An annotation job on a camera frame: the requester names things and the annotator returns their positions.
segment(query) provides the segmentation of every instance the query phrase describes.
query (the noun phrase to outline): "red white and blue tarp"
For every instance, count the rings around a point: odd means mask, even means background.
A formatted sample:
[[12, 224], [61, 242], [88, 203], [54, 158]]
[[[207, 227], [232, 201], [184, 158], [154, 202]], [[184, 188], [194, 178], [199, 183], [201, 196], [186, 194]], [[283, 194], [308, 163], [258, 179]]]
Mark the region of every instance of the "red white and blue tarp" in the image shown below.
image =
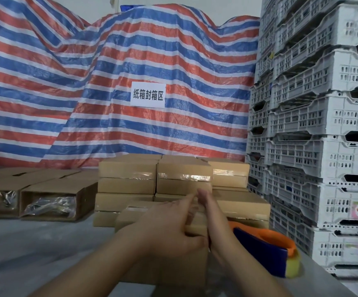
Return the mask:
[[[216, 27], [177, 4], [88, 24], [51, 0], [0, 0], [0, 165], [244, 159], [258, 34], [258, 18]], [[132, 81], [167, 84], [165, 108], [131, 107]]]

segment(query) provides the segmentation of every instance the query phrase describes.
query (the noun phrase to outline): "table surface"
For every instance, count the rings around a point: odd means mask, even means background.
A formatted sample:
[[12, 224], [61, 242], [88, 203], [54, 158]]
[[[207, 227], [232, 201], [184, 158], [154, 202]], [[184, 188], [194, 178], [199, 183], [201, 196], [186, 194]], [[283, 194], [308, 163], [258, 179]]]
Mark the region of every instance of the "table surface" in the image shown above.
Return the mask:
[[[0, 220], [0, 297], [23, 297], [53, 279], [114, 235], [93, 227], [92, 215], [77, 223]], [[305, 254], [302, 273], [280, 279], [294, 297], [356, 297]], [[119, 283], [110, 297], [241, 296], [211, 256], [205, 290]]]

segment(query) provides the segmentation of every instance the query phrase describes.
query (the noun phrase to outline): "human hand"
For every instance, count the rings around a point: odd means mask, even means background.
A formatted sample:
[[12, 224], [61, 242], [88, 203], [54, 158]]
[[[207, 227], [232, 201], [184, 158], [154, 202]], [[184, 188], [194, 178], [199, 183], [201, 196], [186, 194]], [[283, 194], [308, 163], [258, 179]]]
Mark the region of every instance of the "human hand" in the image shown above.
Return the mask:
[[198, 202], [205, 207], [208, 218], [208, 233], [211, 238], [211, 252], [221, 262], [221, 258], [239, 244], [232, 232], [226, 216], [221, 211], [211, 192], [198, 189]]
[[143, 248], [148, 255], [178, 257], [208, 247], [207, 238], [185, 235], [186, 221], [197, 210], [192, 207], [193, 199], [194, 195], [188, 195], [182, 200], [156, 204], [136, 223], [122, 230], [142, 238]]

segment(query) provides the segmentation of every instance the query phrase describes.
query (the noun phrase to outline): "person's right hand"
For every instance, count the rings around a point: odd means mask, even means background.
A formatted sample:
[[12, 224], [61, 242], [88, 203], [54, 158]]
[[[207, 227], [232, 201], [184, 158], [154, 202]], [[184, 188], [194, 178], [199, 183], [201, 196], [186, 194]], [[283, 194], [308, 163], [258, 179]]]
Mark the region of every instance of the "person's right hand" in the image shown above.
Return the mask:
[[205, 207], [208, 218], [208, 233], [212, 243], [211, 252], [221, 261], [219, 256], [224, 258], [225, 254], [239, 242], [212, 193], [198, 189], [197, 196], [198, 202]]

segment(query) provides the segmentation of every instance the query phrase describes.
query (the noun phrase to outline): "right forearm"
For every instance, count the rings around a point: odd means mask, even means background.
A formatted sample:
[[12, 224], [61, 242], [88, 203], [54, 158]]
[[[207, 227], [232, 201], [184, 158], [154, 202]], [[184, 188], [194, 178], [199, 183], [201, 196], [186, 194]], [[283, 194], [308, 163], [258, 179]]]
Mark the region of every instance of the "right forearm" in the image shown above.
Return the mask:
[[239, 242], [221, 256], [246, 297], [291, 297], [291, 294]]

